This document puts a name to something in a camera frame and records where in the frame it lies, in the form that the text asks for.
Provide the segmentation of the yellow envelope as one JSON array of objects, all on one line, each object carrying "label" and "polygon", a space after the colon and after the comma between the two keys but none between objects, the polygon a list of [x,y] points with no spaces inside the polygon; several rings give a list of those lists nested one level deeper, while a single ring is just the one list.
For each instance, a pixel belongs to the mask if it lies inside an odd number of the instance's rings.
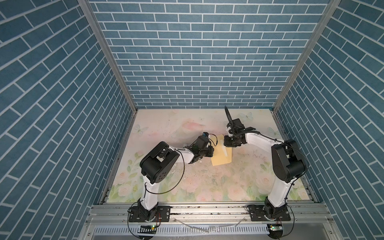
[{"label": "yellow envelope", "polygon": [[214,153],[211,157],[213,166],[230,164],[232,162],[233,149],[224,146],[224,135],[218,135],[218,143],[214,146]]}]

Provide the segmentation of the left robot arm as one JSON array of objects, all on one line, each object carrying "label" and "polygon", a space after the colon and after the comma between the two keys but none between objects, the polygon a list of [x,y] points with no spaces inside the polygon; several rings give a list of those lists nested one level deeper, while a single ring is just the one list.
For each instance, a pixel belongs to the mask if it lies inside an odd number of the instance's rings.
[{"label": "left robot arm", "polygon": [[194,164],[204,157],[213,157],[214,147],[217,144],[218,141],[213,142],[207,132],[183,148],[172,147],[166,142],[157,144],[140,162],[144,189],[142,197],[138,200],[138,217],[149,222],[159,216],[157,212],[158,196],[172,191],[160,192],[160,183],[167,177],[176,163],[181,162],[183,164],[183,176],[186,163]]}]

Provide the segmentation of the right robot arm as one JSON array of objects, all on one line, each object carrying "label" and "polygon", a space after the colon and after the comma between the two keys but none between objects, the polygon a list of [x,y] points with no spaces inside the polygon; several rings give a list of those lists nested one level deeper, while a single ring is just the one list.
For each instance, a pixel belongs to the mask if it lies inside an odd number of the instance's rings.
[{"label": "right robot arm", "polygon": [[263,212],[265,218],[271,221],[282,218],[288,212],[287,200],[291,188],[308,170],[307,158],[299,150],[296,141],[274,139],[261,134],[255,128],[245,128],[240,119],[233,120],[229,112],[226,113],[229,123],[224,146],[236,148],[250,144],[271,155],[275,182],[265,199]]}]

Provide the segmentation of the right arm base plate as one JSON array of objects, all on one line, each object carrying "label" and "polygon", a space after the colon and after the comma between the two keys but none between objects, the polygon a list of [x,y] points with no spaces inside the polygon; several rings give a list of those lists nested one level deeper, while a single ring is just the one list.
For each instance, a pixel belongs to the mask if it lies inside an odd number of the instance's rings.
[{"label": "right arm base plate", "polygon": [[288,222],[291,220],[291,216],[287,209],[287,206],[284,205],[279,208],[274,208],[271,206],[262,206],[262,205],[247,205],[247,212],[250,214],[252,222],[262,222],[262,221],[282,221]]}]

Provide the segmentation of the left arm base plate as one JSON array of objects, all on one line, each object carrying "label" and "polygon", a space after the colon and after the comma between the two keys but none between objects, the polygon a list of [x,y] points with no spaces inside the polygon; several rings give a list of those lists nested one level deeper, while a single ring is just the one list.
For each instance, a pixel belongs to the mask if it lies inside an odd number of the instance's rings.
[{"label": "left arm base plate", "polygon": [[170,206],[155,206],[151,210],[145,209],[143,206],[131,207],[129,213],[130,223],[154,222],[156,218],[160,218],[158,222],[169,222],[171,215]]}]

